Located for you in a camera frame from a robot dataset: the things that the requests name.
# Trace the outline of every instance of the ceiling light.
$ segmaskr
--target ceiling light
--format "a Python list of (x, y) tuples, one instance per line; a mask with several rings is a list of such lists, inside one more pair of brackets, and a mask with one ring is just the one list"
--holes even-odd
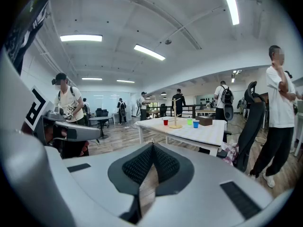
[(60, 36), (62, 42), (65, 41), (102, 41), (102, 35), (63, 35)]
[(117, 80), (119, 82), (130, 82), (130, 83), (134, 83), (134, 81), (125, 81), (125, 80)]
[(228, 4), (229, 12), (231, 13), (232, 24), (233, 25), (239, 24), (239, 14), (238, 14), (236, 0), (226, 0), (226, 1)]
[(141, 51), (141, 52), (143, 52), (145, 54), (151, 55), (151, 56), (153, 56), (153, 57), (155, 57), (155, 58), (157, 58), (157, 59), (159, 59), (161, 61), (165, 59), (165, 57), (163, 57), (163, 56), (161, 56), (161, 55), (157, 54), (156, 52), (153, 52), (153, 51), (151, 51), (149, 49), (146, 49), (146, 48), (144, 48), (144, 47), (142, 47), (142, 46), (140, 46), (138, 44), (136, 44), (136, 46), (134, 47), (134, 49), (137, 50), (137, 51)]
[(82, 78), (82, 80), (99, 80), (99, 81), (101, 81), (102, 78)]

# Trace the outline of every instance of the wooden floor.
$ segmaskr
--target wooden floor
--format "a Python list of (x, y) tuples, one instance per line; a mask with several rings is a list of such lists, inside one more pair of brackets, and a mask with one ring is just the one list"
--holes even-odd
[[(133, 146), (139, 144), (139, 133), (138, 130), (133, 128), (133, 123), (135, 123), (138, 119), (133, 118), (128, 124), (122, 125), (114, 125), (110, 123), (109, 128), (105, 128), (103, 131), (109, 137), (104, 140), (100, 140), (100, 145), (96, 142), (92, 141), (89, 145), (89, 154), (97, 155), (102, 154), (114, 150), (123, 149), (129, 146)], [(227, 125), (227, 130), (232, 132), (233, 135), (227, 137), (227, 143), (235, 143), (238, 141), (239, 135), (242, 131), (241, 128), (244, 127), (246, 120), (243, 119), (242, 115), (235, 114), (232, 121), (229, 121)], [(250, 172), (253, 168), (254, 163), (257, 160), (257, 157), (261, 151), (261, 143), (265, 143), (267, 137), (268, 130), (261, 129), (257, 135), (256, 141), (253, 143), (250, 150), (250, 158), (248, 167), (246, 170), (246, 174)], [(155, 142), (163, 142), (165, 143), (165, 137), (159, 134), (156, 134), (149, 130), (143, 130), (144, 141), (151, 141), (152, 138), (155, 139)], [(186, 143), (182, 143), (177, 140), (169, 140), (169, 144), (176, 145), (179, 147), (188, 148), (190, 150), (198, 151), (198, 147), (192, 146)], [(264, 186), (275, 198), (282, 192), (287, 189), (294, 188), (296, 182), (299, 179), (299, 176), (303, 171), (303, 157), (300, 158), (302, 151), (300, 151), (299, 155), (295, 157), (292, 154), (289, 154), (287, 162), (282, 167), (281, 171), (274, 176), (274, 180), (276, 185), (273, 189), (269, 188), (267, 182), (260, 175), (256, 181), (258, 181), (262, 186)], [(146, 176), (143, 184), (140, 187), (140, 204), (141, 210), (144, 214), (148, 208), (152, 205), (152, 202), (155, 197), (155, 188), (158, 186), (158, 176), (157, 171), (154, 166), (152, 166), (148, 175)]]

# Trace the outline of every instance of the brown box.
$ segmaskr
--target brown box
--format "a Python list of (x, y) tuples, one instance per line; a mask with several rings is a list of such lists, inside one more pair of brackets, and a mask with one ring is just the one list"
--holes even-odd
[(199, 124), (203, 126), (213, 125), (213, 119), (206, 116), (196, 116), (196, 120), (199, 120)]

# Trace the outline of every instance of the black office chair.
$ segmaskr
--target black office chair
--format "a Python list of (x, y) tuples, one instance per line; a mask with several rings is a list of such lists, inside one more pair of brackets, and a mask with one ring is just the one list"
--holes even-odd
[(96, 110), (96, 117), (101, 117), (102, 115), (102, 109), (101, 108), (97, 108)]
[(166, 117), (167, 106), (165, 104), (161, 104), (160, 106), (160, 117)]
[[(264, 98), (255, 93), (255, 87), (257, 82), (251, 82), (245, 91), (244, 98), (250, 106), (250, 117), (248, 117), (244, 129), (242, 130), (239, 139), (239, 154), (235, 161), (233, 161), (234, 167), (242, 172), (245, 172), (247, 168), (248, 159), (250, 157), (250, 148), (261, 128), (263, 118), (265, 114), (265, 100)], [(260, 98), (261, 102), (256, 103), (255, 98)], [(231, 132), (225, 131), (225, 135), (231, 135)], [(227, 156), (226, 151), (218, 152), (217, 157), (225, 158)]]
[[(102, 109), (102, 112), (101, 112), (101, 117), (107, 117), (108, 116), (108, 111), (107, 109)], [(102, 120), (102, 126), (107, 126), (109, 127), (109, 119), (105, 119), (105, 120)]]

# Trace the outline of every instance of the green cup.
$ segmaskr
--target green cup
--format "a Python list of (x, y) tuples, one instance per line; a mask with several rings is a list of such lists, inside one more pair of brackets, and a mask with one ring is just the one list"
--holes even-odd
[(187, 119), (187, 124), (192, 125), (193, 124), (193, 119)]

